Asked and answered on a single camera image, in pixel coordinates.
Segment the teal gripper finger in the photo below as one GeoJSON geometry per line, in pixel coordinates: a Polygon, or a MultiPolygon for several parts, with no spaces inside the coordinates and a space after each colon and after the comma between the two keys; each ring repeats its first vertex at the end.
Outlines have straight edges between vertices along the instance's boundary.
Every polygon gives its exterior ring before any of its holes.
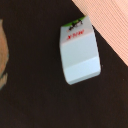
{"type": "Polygon", "coordinates": [[[4,73],[9,59],[9,50],[6,35],[3,29],[3,20],[0,19],[0,90],[7,83],[8,74],[4,73]]]}

